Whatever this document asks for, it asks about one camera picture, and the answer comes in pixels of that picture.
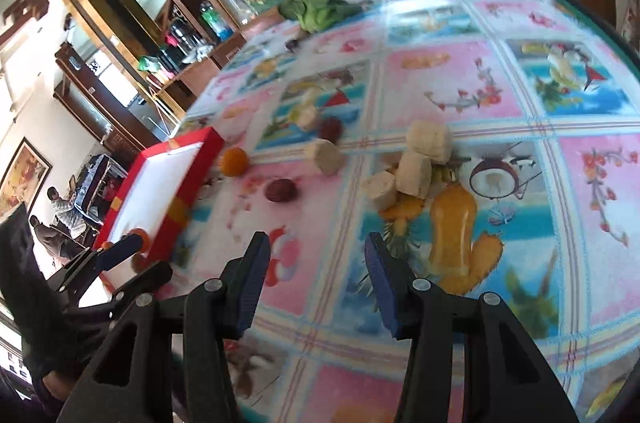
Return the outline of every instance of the bottle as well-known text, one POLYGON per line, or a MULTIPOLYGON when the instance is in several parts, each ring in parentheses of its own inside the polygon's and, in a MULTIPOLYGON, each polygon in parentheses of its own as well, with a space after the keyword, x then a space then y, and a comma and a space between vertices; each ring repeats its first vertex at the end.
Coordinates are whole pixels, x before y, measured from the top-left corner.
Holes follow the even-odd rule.
POLYGON ((430 269, 435 275, 465 276, 471 264, 471 236, 478 206, 456 179, 431 205, 430 269))
POLYGON ((213 9, 210 2, 206 0, 200 4, 200 15, 202 19, 209 24, 213 32, 220 38, 220 41, 224 41, 229 38, 234 32, 228 24, 220 16, 217 10, 213 9))

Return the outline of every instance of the green vegetable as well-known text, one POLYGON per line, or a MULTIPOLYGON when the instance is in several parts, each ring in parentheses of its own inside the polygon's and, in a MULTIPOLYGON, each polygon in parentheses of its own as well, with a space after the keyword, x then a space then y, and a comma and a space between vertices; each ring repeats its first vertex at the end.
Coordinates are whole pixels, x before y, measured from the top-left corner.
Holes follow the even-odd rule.
POLYGON ((362 7, 346 0, 288 0, 278 11, 287 20, 297 20, 305 31, 317 33, 360 13, 362 7))

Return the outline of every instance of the person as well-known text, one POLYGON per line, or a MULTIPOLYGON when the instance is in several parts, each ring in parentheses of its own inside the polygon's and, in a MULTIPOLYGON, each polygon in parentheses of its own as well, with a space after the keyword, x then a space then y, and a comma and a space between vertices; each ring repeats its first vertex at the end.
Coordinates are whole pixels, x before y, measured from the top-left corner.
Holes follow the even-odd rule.
POLYGON ((2 420, 20 423, 55 423, 64 402, 71 394, 75 381, 51 371, 42 379, 33 380, 34 395, 20 398, 0 367, 0 413, 2 420))
POLYGON ((35 215, 31 215, 29 218, 29 224, 33 227, 36 239, 40 241, 52 257, 65 257, 71 260, 84 251, 83 246, 56 228, 45 226, 35 215))
POLYGON ((68 228, 71 238, 77 239, 80 237, 86 229, 86 223, 84 222, 82 213, 74 208, 70 200, 60 197, 60 194, 53 186, 47 190, 47 197, 49 197, 53 205, 56 217, 68 228))

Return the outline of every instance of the tofu cube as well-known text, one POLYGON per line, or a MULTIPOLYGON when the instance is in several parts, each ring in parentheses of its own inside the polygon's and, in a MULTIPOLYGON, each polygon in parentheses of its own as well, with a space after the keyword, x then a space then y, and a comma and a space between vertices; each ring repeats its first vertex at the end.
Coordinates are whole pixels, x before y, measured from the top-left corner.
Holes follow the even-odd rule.
POLYGON ((306 106, 298 114, 296 125, 304 132, 311 132, 318 127, 320 121, 320 112, 313 105, 306 106))
POLYGON ((406 147, 430 157, 433 162, 444 165, 451 158, 453 149, 449 128, 434 121, 416 120, 406 133, 406 147))
POLYGON ((365 179, 362 189, 378 211, 386 210, 398 202, 396 177, 389 172, 379 172, 365 179))
POLYGON ((431 159, 418 152, 402 153, 396 170, 396 189, 408 196, 426 199, 431 186, 431 159))
POLYGON ((325 176, 333 176, 344 166, 346 157, 326 139, 316 139, 306 147, 306 156, 325 176))

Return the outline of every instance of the blue gripper pad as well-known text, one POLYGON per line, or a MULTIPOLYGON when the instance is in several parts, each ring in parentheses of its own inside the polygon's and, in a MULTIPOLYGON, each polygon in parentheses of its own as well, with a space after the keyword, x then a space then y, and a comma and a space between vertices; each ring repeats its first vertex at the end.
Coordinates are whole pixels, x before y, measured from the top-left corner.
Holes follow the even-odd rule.
POLYGON ((270 258, 269 237, 263 231, 256 231, 244 257, 229 261, 222 272, 220 278, 227 284, 225 303, 231 310, 238 337, 251 327, 270 258))
POLYGON ((392 258, 380 234, 372 231, 367 235, 364 242, 364 259, 367 263, 373 292, 382 315, 382 323, 391 331, 391 336, 396 338, 400 332, 398 297, 388 274, 389 270, 385 263, 387 260, 385 257, 387 259, 392 258))

